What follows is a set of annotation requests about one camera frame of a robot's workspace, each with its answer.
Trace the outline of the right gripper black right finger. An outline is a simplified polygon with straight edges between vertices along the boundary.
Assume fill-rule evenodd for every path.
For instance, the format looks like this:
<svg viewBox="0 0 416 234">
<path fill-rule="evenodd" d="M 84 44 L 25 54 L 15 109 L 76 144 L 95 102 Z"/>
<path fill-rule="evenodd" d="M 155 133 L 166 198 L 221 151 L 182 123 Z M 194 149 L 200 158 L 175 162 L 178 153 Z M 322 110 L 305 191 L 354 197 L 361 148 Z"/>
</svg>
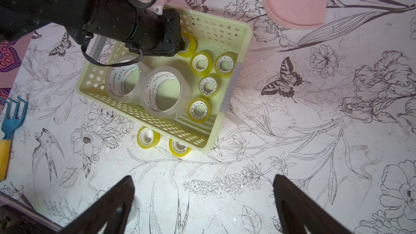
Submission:
<svg viewBox="0 0 416 234">
<path fill-rule="evenodd" d="M 276 208 L 284 234 L 350 233 L 286 176 L 277 174 L 273 187 Z"/>
</svg>

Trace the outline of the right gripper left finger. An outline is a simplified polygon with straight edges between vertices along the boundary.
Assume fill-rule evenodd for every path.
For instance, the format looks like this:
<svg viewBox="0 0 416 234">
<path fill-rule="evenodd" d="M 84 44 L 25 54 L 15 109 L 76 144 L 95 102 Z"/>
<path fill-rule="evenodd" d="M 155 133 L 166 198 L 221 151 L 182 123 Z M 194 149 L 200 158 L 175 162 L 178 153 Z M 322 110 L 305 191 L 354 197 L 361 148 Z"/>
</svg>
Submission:
<svg viewBox="0 0 416 234">
<path fill-rule="evenodd" d="M 61 234 L 123 234 L 134 200 L 135 188 L 125 176 L 76 220 L 59 231 Z"/>
</svg>

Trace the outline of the pale green storage basket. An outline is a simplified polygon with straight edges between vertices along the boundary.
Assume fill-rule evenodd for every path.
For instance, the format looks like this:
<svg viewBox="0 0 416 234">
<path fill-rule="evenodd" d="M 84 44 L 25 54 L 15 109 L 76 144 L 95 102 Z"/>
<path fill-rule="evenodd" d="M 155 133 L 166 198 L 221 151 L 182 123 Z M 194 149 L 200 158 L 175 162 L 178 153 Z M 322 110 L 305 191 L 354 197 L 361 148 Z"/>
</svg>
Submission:
<svg viewBox="0 0 416 234">
<path fill-rule="evenodd" d="M 80 95 L 193 150 L 213 148 L 251 41 L 244 23 L 190 9 L 174 11 L 186 51 L 172 57 L 133 53 L 117 42 L 108 66 L 87 63 Z"/>
</svg>

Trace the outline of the large transparent tape roll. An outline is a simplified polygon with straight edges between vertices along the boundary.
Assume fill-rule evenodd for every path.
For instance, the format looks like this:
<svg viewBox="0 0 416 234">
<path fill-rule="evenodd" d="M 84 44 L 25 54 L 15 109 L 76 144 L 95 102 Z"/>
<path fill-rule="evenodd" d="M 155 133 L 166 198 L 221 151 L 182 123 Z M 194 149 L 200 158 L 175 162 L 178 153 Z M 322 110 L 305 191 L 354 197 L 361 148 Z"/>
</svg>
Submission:
<svg viewBox="0 0 416 234">
<path fill-rule="evenodd" d="M 144 110 L 154 117 L 181 117 L 187 113 L 191 100 L 190 84 L 181 72 L 173 67 L 158 67 L 143 78 L 140 103 Z"/>
<path fill-rule="evenodd" d="M 142 69 L 138 64 L 108 69 L 105 79 L 107 95 L 115 101 L 131 105 L 140 104 L 139 81 Z"/>
</svg>

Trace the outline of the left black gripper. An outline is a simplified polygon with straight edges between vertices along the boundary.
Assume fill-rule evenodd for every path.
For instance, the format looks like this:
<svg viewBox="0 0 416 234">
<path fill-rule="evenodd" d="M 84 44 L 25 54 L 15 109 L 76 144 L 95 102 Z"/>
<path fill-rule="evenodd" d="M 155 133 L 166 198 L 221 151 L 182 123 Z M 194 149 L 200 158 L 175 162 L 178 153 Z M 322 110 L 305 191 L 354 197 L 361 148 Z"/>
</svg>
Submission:
<svg viewBox="0 0 416 234">
<path fill-rule="evenodd" d="M 80 28 L 67 33 L 86 51 L 94 35 L 125 43 L 132 53 L 173 56 L 184 51 L 179 12 L 165 0 L 77 0 L 86 2 Z"/>
</svg>

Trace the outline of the yellow small tape roll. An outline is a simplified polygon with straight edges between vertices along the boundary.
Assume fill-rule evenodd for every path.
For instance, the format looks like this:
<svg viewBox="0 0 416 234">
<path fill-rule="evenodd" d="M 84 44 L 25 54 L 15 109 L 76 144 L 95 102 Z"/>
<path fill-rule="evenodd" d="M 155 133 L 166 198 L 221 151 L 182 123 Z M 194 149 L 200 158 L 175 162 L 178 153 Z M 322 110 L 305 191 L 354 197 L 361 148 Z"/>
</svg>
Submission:
<svg viewBox="0 0 416 234">
<path fill-rule="evenodd" d="M 229 78 L 232 76 L 236 63 L 236 54 L 233 52 L 226 52 L 219 55 L 215 62 L 214 68 L 220 78 Z"/>
<path fill-rule="evenodd" d="M 173 139 L 169 140 L 169 150 L 175 157 L 178 158 L 185 157 L 191 152 L 189 147 Z"/>
<path fill-rule="evenodd" d="M 211 106 L 206 99 L 199 97 L 190 103 L 187 114 L 191 121 L 201 124 L 211 117 Z"/>
<path fill-rule="evenodd" d="M 156 147 L 161 139 L 160 133 L 143 126 L 136 135 L 138 145 L 143 149 Z"/>
<path fill-rule="evenodd" d="M 178 52 L 178 55 L 186 58 L 191 57 L 196 52 L 196 39 L 189 33 L 183 32 L 182 40 L 184 42 L 184 48 Z"/>
<path fill-rule="evenodd" d="M 212 70 L 212 60 L 205 51 L 195 53 L 190 59 L 191 71 L 197 76 L 207 76 Z"/>
<path fill-rule="evenodd" d="M 199 81 L 198 89 L 205 98 L 214 98 L 219 92 L 219 79 L 214 75 L 203 77 Z"/>
</svg>

